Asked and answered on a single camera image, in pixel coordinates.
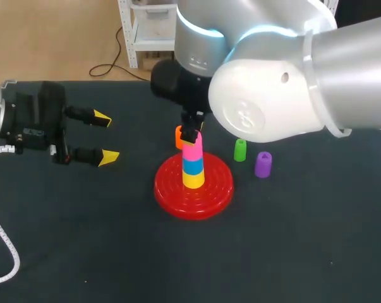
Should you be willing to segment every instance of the white cable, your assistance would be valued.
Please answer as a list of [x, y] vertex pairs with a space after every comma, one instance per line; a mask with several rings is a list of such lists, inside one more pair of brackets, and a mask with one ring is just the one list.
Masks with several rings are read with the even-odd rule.
[[[15, 152], [14, 146], [11, 146], [11, 145], [0, 146], [0, 153], [14, 153], [14, 152]], [[3, 283], [5, 281], [12, 279], [16, 275], [16, 273], [18, 272], [20, 268], [20, 258], [19, 258], [18, 251], [16, 250], [16, 248], [10, 241], [8, 235], [6, 235], [6, 232], [3, 230], [1, 225], [0, 225], [0, 236], [3, 242], [5, 242], [9, 251], [11, 252], [13, 261], [14, 261], [14, 266], [12, 271], [8, 273], [6, 276], [3, 276], [2, 278], [0, 278], [0, 283]]]

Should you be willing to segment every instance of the power cord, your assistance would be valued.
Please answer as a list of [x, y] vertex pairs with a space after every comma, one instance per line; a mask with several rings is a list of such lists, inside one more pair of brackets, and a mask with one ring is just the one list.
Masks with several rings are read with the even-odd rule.
[[[127, 69], [125, 68], [122, 68], [121, 66], [118, 66], [116, 65], [116, 62], [117, 60], [119, 59], [120, 57], [120, 54], [121, 54], [121, 44], [120, 44], [120, 41], [119, 41], [119, 32], [121, 32], [123, 29], [123, 27], [119, 28], [119, 30], [116, 32], [116, 41], [117, 43], [119, 44], [119, 52], [116, 56], [116, 58], [114, 59], [113, 63], [112, 64], [100, 64], [100, 65], [96, 65], [94, 67], [92, 67], [90, 70], [89, 70], [89, 75], [91, 77], [101, 77], [101, 76], [104, 76], [105, 74], [108, 74], [110, 73], [110, 71], [113, 69], [113, 68], [119, 68], [119, 69], [122, 69], [123, 71], [126, 71], [127, 73], [129, 73], [130, 75], [134, 76], [135, 78], [139, 79], [139, 80], [142, 80], [142, 81], [149, 81], [148, 79], [145, 79], [145, 78], [141, 78], [140, 76], [137, 76], [136, 74], [133, 74], [132, 72], [128, 71]], [[102, 68], [104, 66], [108, 66], [109, 69], [105, 72], [105, 73], [102, 73], [102, 74], [93, 74], [93, 71], [97, 68]]]
[[[13, 145], [0, 146], [0, 153], [14, 153], [14, 152], [15, 152], [15, 147]], [[11, 272], [8, 273], [6, 276], [3, 276], [0, 278], [0, 283], [3, 283], [12, 279], [17, 274], [20, 268], [20, 258], [19, 258], [18, 251], [14, 247], [8, 235], [6, 235], [6, 232], [3, 230], [1, 224], [0, 224], [0, 236], [3, 242], [5, 242], [9, 251], [11, 252], [13, 261], [14, 261], [13, 269], [11, 270]]]

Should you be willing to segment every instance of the toy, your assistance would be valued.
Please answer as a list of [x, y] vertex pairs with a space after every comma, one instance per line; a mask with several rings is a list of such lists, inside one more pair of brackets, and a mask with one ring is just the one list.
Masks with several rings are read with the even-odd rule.
[[267, 151], [258, 154], [255, 164], [255, 175], [264, 179], [270, 176], [272, 170], [272, 155]]
[[154, 194], [160, 206], [175, 217], [203, 220], [220, 213], [231, 201], [234, 182], [228, 166], [203, 153], [202, 135], [194, 145], [183, 143], [183, 152], [159, 168]]
[[204, 162], [203, 141], [199, 133], [195, 144], [183, 143], [182, 149], [182, 180], [187, 188], [198, 189], [203, 186]]
[[182, 126], [179, 125], [175, 130], [175, 145], [176, 145], [176, 148], [179, 150], [181, 150], [183, 147], [183, 142], [180, 138], [180, 136], [182, 135], [181, 128]]
[[238, 139], [235, 142], [234, 160], [243, 162], [246, 160], [246, 141]]

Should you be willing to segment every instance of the dark mat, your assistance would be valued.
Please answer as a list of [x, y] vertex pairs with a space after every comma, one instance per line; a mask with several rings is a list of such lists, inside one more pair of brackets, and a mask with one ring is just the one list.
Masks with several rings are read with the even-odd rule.
[[[96, 169], [58, 166], [47, 153], [0, 155], [0, 223], [21, 257], [0, 303], [381, 302], [381, 131], [249, 144], [236, 163], [235, 138], [211, 116], [205, 150], [228, 163], [236, 192], [219, 216], [186, 222], [152, 192], [177, 152], [180, 108], [148, 83], [65, 85], [69, 103], [113, 118], [107, 130], [70, 122], [69, 141], [121, 156]], [[274, 171], [262, 181], [253, 164], [264, 150]], [[0, 240], [0, 276], [12, 265]]]

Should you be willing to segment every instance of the red round base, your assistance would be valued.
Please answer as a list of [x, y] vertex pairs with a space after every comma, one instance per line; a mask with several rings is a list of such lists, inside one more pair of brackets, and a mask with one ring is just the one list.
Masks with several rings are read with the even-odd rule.
[[181, 154], [167, 159], [155, 177], [154, 193], [160, 206], [187, 220], [203, 220], [221, 212], [234, 194], [231, 171], [220, 158], [204, 153], [204, 174], [204, 185], [189, 189], [182, 182]]

